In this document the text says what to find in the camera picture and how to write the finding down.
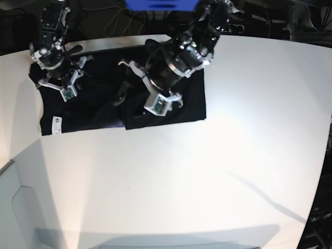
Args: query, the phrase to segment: white tabletop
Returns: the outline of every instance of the white tabletop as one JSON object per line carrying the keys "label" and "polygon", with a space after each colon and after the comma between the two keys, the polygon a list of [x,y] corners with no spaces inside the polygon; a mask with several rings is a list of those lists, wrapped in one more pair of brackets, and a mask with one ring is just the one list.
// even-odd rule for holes
{"label": "white tabletop", "polygon": [[[147,38],[81,44],[93,51]],[[39,139],[29,53],[10,54],[0,57],[5,147],[21,184],[37,192],[43,229],[67,248],[296,248],[325,155],[331,61],[328,48],[223,36],[205,71],[206,120]]]}

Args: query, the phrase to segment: blue object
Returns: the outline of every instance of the blue object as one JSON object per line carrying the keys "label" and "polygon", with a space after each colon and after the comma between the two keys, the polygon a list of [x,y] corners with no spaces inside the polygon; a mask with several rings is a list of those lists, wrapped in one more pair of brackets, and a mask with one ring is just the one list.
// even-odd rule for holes
{"label": "blue object", "polygon": [[199,0],[126,0],[127,8],[133,11],[190,11]]}

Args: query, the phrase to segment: black cloth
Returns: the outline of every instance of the black cloth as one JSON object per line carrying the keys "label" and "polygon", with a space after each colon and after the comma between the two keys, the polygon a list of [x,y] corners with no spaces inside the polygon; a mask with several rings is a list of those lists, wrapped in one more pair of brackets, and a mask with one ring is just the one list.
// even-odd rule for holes
{"label": "black cloth", "polygon": [[[149,93],[141,80],[133,76],[133,73],[128,76],[127,67],[117,65],[123,58],[144,65],[148,57],[144,47],[89,54],[93,55],[94,60],[88,61],[84,69],[92,78],[84,76],[78,79],[78,97],[64,102],[59,91],[38,88],[44,105],[44,114],[40,120],[42,135],[52,134],[53,116],[62,117],[62,133],[122,126],[130,130],[206,118],[203,70],[194,73],[190,79],[181,80],[172,88],[173,92],[183,95],[184,106],[179,108],[174,103],[173,111],[168,112],[166,117],[157,117],[143,109]],[[29,77],[38,86],[38,80],[46,78],[46,71],[42,71],[37,64],[32,64]],[[126,101],[114,107],[114,96],[125,79],[132,87]]]}

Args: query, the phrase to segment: white surface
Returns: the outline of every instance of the white surface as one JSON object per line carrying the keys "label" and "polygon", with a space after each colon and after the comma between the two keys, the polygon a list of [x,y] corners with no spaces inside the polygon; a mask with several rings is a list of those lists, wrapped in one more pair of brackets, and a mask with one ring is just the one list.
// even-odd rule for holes
{"label": "white surface", "polygon": [[15,165],[0,175],[0,248],[30,249],[16,221],[11,201],[21,187]]}
{"label": "white surface", "polygon": [[[145,39],[85,44],[92,51]],[[0,57],[7,144],[22,184],[37,192],[45,229],[67,248],[296,248],[328,138],[331,49],[224,36],[205,71],[205,121],[35,143],[42,102],[27,77],[28,57]]]}

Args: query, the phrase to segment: black fabric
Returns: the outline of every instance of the black fabric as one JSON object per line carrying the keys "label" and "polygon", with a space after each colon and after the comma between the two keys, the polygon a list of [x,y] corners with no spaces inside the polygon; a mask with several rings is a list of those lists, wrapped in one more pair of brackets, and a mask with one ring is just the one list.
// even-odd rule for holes
{"label": "black fabric", "polygon": [[[123,125],[130,130],[206,118],[203,70],[194,73],[190,79],[181,80],[172,88],[174,92],[182,93],[184,106],[178,108],[177,104],[173,104],[173,111],[168,112],[166,117],[156,117],[143,109],[149,95],[144,84],[125,66],[117,65],[123,58],[144,64],[148,57],[144,47],[108,50],[92,55],[94,60],[85,66],[92,78],[84,76],[78,80],[78,97],[65,103],[59,91],[38,88],[44,105],[44,114],[40,120],[42,135],[52,134],[53,116],[62,117],[62,133]],[[32,64],[29,76],[38,85],[38,80],[46,77],[46,71]],[[132,87],[126,101],[114,107],[114,96],[124,80],[130,82]]]}

